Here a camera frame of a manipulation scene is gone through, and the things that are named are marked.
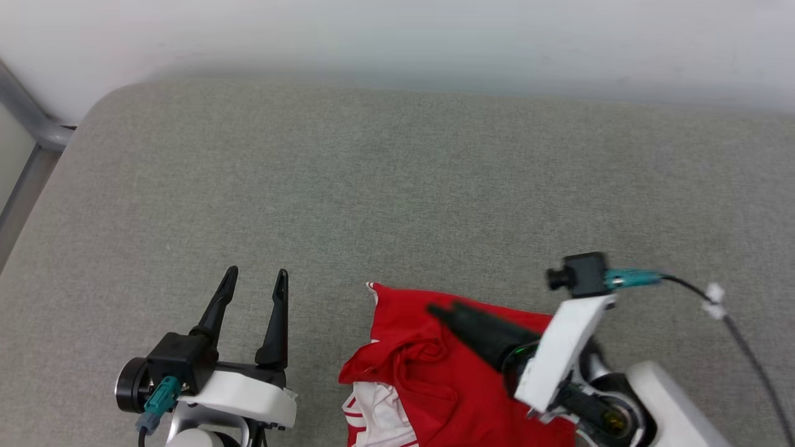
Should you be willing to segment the grey metal frame rail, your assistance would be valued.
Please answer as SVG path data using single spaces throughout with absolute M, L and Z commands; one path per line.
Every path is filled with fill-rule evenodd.
M 0 272 L 76 131 L 52 120 L 0 60 L 0 104 L 32 137 L 34 147 L 0 213 Z

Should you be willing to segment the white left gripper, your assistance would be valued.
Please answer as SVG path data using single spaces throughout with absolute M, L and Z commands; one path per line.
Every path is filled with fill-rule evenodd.
M 227 306 L 235 294 L 239 267 L 231 266 L 219 283 L 201 319 L 189 334 L 203 336 L 213 348 Z M 284 370 L 289 364 L 289 273 L 280 269 L 272 293 L 273 308 L 266 336 L 255 355 L 259 368 Z M 247 376 L 238 370 L 215 370 L 202 391 L 182 395 L 181 406 L 198 425 L 245 425 L 264 423 L 276 429 L 292 429 L 296 421 L 296 399 L 292 391 Z

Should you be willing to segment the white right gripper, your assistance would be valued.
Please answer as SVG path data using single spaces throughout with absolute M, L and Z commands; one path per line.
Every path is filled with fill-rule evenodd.
M 495 371 L 502 371 L 514 349 L 538 343 L 534 358 L 519 376 L 514 398 L 547 413 L 614 299 L 602 295 L 565 300 L 543 335 L 463 302 L 449 308 L 429 305 L 427 311 Z

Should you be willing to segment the red shirt with white sleeves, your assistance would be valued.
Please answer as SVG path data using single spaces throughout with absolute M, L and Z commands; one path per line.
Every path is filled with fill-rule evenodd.
M 347 447 L 575 447 L 571 422 L 527 418 L 500 374 L 439 320 L 430 304 L 457 296 L 367 284 L 370 342 L 342 367 Z

